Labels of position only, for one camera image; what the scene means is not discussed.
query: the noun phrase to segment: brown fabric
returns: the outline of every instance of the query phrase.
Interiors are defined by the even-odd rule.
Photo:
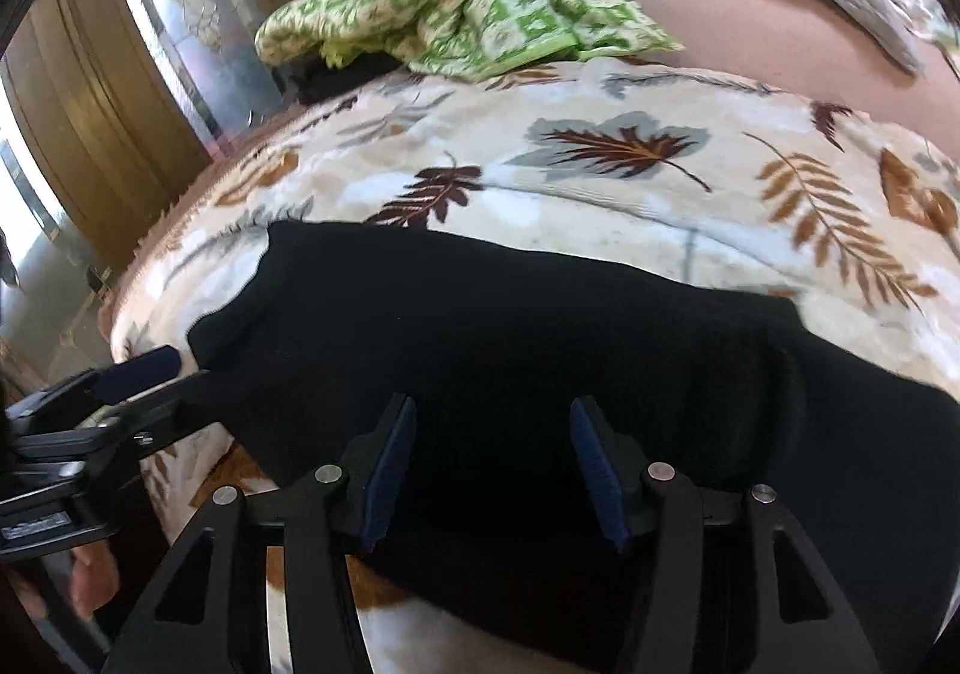
[[[686,47],[675,67],[755,78],[894,121],[960,160],[960,81],[936,47],[917,41],[926,75],[908,76],[829,0],[639,0]]]
[[[407,594],[386,577],[377,574],[361,559],[347,558],[350,589],[357,609],[387,607],[405,601]]]
[[[160,458],[155,456],[155,459],[157,460],[157,466],[162,465]],[[213,495],[213,490],[223,485],[237,485],[237,487],[243,487],[244,490],[252,492],[251,487],[245,487],[246,483],[251,480],[264,481],[268,478],[260,470],[260,466],[253,461],[253,458],[247,454],[247,450],[234,442],[230,444],[227,453],[210,469],[210,473],[203,480],[203,484],[198,487],[190,499],[190,506],[194,509],[200,509],[200,506],[205,504],[210,495]]]

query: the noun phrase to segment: black cloth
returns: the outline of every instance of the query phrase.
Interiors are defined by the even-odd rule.
[[[887,674],[933,644],[960,562],[942,391],[803,330],[788,301],[443,233],[275,223],[189,342],[197,401],[272,478],[336,461],[395,391],[419,432],[371,565],[496,634],[609,670],[640,559],[600,537],[568,436],[593,394],[651,460],[779,496]]]
[[[403,67],[387,53],[362,53],[344,68],[330,68],[320,52],[307,52],[280,68],[296,87],[296,101],[314,105],[360,89],[368,82]]]

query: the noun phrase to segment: bed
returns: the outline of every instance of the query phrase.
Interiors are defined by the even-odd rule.
[[[810,331],[960,396],[960,82],[937,49],[912,44],[911,76],[830,0],[640,1],[684,52],[476,85],[399,70],[212,166],[104,311],[114,359],[170,343],[195,367],[187,331],[251,278],[270,223],[345,220],[789,298]],[[171,539],[219,485],[273,486],[218,425],[143,473]],[[280,551],[268,565],[284,671]],[[577,670],[349,569],[378,671]]]

